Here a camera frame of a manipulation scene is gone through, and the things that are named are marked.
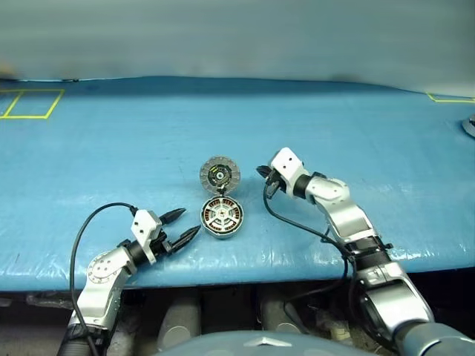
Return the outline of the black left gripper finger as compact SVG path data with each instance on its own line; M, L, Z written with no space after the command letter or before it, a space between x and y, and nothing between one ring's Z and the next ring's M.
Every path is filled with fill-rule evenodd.
M180 249L182 249L185 245L190 243L194 239L194 237L196 236L199 230L200 230L200 226L197 225L183 232L180 235L179 239L172 243L171 252L172 253L177 252Z
M168 211L161 216L161 223L163 225L169 225L177 220L185 211L185 208L176 208Z

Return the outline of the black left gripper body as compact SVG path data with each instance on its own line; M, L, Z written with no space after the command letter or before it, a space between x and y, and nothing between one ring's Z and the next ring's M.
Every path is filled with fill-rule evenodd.
M157 236L154 238L154 257L158 260L162 255L170 255L176 250L178 240L169 240L167 233L160 225Z

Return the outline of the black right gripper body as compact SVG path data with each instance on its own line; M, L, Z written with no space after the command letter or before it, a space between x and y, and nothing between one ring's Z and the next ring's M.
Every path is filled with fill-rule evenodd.
M286 182L281 174L275 169L272 169L270 176L274 177L274 182L271 185L266 185L266 198L269 200L273 198L277 191L286 193Z

